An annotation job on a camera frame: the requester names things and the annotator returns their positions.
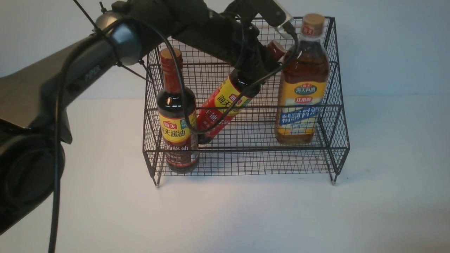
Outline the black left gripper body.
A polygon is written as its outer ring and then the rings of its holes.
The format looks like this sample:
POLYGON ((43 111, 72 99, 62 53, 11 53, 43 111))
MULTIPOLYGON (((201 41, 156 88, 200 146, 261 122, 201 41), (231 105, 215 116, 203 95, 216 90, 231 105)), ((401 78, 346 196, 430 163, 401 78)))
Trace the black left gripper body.
POLYGON ((241 24, 210 8, 195 16, 203 21, 183 24, 172 36, 175 40, 226 62, 250 79, 259 80, 280 67, 272 52, 260 43, 259 30, 248 22, 241 24))

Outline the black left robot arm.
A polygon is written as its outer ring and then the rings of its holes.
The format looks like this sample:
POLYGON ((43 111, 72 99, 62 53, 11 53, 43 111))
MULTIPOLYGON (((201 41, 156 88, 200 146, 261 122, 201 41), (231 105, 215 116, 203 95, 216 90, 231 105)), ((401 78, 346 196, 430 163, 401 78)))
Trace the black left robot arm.
POLYGON ((281 33, 292 18, 275 0, 235 0, 223 13, 202 0, 117 1, 87 38, 2 77, 1 233, 53 192, 54 142, 72 142, 66 107, 106 71, 172 37, 260 79, 279 64, 243 30, 258 14, 281 33))

